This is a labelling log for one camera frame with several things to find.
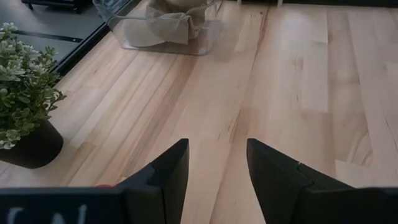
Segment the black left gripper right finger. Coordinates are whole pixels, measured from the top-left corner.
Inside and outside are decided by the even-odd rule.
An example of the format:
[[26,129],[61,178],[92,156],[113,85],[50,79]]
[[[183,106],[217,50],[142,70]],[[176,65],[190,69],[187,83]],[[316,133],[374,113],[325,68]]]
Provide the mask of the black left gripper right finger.
[[296,205],[306,190],[352,189],[254,138],[247,140],[246,157],[266,224],[293,224]]

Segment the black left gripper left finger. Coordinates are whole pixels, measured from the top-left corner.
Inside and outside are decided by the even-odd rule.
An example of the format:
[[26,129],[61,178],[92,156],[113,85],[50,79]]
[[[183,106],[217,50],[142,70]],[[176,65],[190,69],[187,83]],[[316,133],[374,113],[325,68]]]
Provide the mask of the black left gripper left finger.
[[183,138],[120,182],[127,224],[180,224],[188,172],[189,140]]

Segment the beige fabric hat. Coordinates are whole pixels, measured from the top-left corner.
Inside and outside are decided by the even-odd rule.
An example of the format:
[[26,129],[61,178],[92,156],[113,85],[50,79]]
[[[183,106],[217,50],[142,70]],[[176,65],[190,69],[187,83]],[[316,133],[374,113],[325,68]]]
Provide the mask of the beige fabric hat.
[[124,33],[134,47],[165,42],[187,45],[198,37],[204,23],[207,0],[147,0],[145,7],[124,21]]

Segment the potted green plant black pot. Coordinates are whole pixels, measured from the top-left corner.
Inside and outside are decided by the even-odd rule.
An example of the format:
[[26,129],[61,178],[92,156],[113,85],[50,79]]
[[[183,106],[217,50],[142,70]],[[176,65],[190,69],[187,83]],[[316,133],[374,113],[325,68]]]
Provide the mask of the potted green plant black pot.
[[15,36],[11,22],[0,25],[0,161],[28,169],[52,162],[63,138],[50,112],[65,95],[54,86],[56,50],[36,50]]

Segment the translucent plastic bin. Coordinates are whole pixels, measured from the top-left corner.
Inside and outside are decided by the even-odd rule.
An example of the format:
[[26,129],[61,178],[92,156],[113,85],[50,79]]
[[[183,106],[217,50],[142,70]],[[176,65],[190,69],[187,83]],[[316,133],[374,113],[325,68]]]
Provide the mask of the translucent plastic bin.
[[205,23],[198,37],[190,39],[187,45],[165,42],[149,47],[134,47],[125,36],[123,24],[127,19],[134,19],[132,13],[145,7],[147,0],[92,0],[122,48],[187,55],[206,55],[214,48],[221,33],[224,0],[207,1]]

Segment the black cart base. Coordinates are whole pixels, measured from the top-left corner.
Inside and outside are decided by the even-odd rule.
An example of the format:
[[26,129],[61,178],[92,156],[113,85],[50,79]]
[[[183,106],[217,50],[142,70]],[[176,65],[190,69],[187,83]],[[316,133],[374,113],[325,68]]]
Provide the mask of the black cart base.
[[72,9],[75,13],[80,14],[86,9],[92,0],[21,0],[21,3],[33,10],[33,5],[58,7],[61,9]]

